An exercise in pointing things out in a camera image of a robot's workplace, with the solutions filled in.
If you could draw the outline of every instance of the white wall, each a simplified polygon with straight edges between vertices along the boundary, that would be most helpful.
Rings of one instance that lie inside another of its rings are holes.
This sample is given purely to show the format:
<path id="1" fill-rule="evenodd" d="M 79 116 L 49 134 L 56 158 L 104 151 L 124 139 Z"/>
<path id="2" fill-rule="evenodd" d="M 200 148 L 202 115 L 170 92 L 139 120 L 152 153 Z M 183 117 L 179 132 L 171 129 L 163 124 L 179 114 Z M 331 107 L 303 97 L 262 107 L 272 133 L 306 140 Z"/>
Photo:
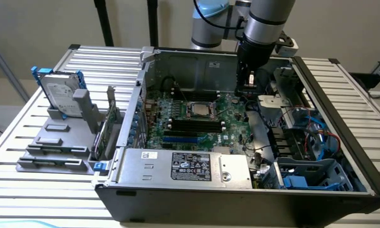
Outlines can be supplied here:
<path id="1" fill-rule="evenodd" d="M 147 1 L 107 4 L 115 44 L 149 45 Z M 159 6 L 160 46 L 187 48 L 192 1 Z M 296 0 L 286 32 L 300 56 L 338 58 L 348 70 L 367 72 L 380 61 L 380 0 Z M 72 43 L 104 45 L 92 0 L 0 0 L 0 52 L 20 78 L 31 78 L 33 65 L 55 66 Z M 224 50 L 234 47 L 223 42 Z"/>

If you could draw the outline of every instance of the warning label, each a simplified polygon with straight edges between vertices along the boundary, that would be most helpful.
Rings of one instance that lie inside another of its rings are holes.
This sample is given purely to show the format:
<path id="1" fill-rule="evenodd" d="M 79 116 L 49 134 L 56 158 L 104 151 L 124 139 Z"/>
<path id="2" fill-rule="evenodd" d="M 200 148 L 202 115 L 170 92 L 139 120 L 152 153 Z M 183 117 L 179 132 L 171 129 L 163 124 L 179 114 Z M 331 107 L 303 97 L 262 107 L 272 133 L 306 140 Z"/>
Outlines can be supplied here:
<path id="1" fill-rule="evenodd" d="M 171 178 L 178 181 L 211 181 L 210 154 L 174 153 Z"/>

